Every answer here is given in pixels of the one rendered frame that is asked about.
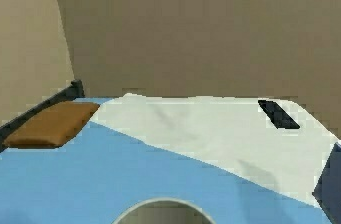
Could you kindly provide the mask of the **white blanket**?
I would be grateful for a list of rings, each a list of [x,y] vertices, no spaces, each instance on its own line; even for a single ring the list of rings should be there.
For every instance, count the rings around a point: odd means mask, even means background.
[[[213,96],[127,93],[101,104],[91,121],[317,206],[311,193],[341,140],[300,105],[276,103],[297,129],[276,128],[256,98]]]

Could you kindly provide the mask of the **black flat remote control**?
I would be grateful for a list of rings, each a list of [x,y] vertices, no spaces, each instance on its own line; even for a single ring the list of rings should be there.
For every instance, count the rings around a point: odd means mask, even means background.
[[[275,101],[259,100],[258,105],[277,129],[299,129],[300,125]]]

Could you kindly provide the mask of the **brown pillow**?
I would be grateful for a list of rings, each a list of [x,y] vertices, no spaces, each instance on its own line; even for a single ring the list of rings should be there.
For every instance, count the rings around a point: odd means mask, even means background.
[[[4,140],[4,145],[18,149],[61,147],[83,129],[99,107],[92,102],[57,103],[27,120]]]

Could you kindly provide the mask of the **blue bed with dark frame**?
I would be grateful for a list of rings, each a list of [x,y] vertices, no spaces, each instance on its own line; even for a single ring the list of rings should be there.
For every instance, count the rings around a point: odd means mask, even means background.
[[[59,148],[0,154],[0,224],[112,224],[130,206],[156,197],[190,201],[217,224],[332,224],[319,204],[91,119]]]

